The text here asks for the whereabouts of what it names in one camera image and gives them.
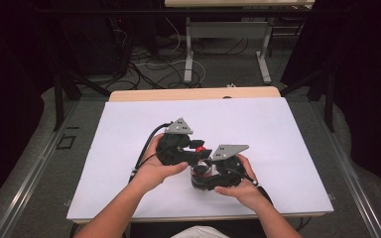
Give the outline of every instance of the person's right arm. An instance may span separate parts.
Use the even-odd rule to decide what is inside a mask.
[[[256,179],[249,160],[241,155],[237,157],[248,176]],[[235,187],[217,186],[215,191],[222,195],[234,196],[240,203],[252,209],[258,215],[267,237],[302,237],[249,180],[244,179]]]

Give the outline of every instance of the table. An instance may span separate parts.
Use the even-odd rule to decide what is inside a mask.
[[[167,7],[273,7],[273,6],[300,6],[313,5],[315,0],[166,0]],[[267,22],[192,22],[187,17],[187,60],[184,82],[191,82],[193,51],[192,38],[248,38],[263,39],[260,52],[256,52],[256,59],[261,69],[262,80],[265,84],[272,83],[265,54],[271,38],[273,18]]]
[[[333,212],[286,99],[275,87],[237,87],[113,92],[66,218],[94,217],[127,184],[154,128],[181,116],[193,129],[190,138],[205,140],[207,148],[249,145],[242,154],[283,215]],[[185,171],[147,193],[132,222],[253,217],[232,197],[194,189]]]

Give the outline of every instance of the white tabletop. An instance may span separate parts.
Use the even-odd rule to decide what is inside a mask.
[[[107,102],[67,219],[93,218],[128,182],[148,136],[183,117],[207,148],[249,145],[258,180],[283,215],[332,212],[323,184],[285,98]],[[236,199],[191,186],[189,169],[144,196],[133,221],[253,217]]]
[[[261,7],[313,5],[315,0],[166,0],[167,7]]]

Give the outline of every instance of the red component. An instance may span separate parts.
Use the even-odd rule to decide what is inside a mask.
[[[196,149],[194,149],[196,152],[200,152],[200,151],[206,151],[206,148],[205,147],[197,147]]]

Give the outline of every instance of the forearm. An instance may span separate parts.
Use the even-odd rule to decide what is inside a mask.
[[[302,237],[265,197],[258,204],[254,211],[267,237]]]
[[[120,237],[145,194],[127,185],[75,237]]]

